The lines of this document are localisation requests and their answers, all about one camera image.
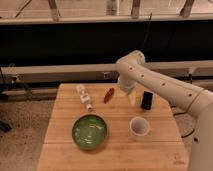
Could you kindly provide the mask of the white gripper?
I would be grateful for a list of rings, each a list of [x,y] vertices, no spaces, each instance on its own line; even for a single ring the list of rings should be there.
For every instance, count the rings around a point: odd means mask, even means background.
[[[130,103],[130,105],[132,107],[135,106],[136,104],[136,92],[133,91],[135,86],[136,86],[136,83],[135,82],[131,82],[130,84],[126,84],[125,82],[122,82],[122,81],[118,81],[118,86],[119,88],[125,92],[125,93],[129,93],[127,95],[128,97],[128,101]]]

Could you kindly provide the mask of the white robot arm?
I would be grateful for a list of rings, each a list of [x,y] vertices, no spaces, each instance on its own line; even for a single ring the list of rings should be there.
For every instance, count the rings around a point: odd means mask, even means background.
[[[130,93],[137,83],[196,119],[188,171],[213,171],[213,92],[147,69],[145,56],[135,50],[116,62],[118,85]]]

